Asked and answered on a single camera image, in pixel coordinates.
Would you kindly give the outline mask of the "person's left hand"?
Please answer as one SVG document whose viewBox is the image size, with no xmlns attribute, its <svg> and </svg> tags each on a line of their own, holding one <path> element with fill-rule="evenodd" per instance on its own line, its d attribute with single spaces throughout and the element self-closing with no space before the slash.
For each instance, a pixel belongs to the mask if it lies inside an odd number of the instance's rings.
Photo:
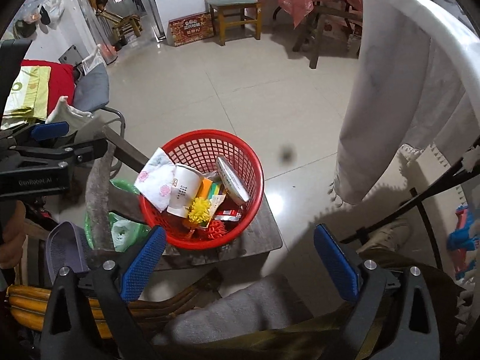
<svg viewBox="0 0 480 360">
<path fill-rule="evenodd" d="M 4 243 L 1 245 L 1 269 L 15 267 L 21 260 L 23 244 L 26 238 L 24 231 L 25 207 L 20 201 L 5 225 L 2 233 Z"/>
</svg>

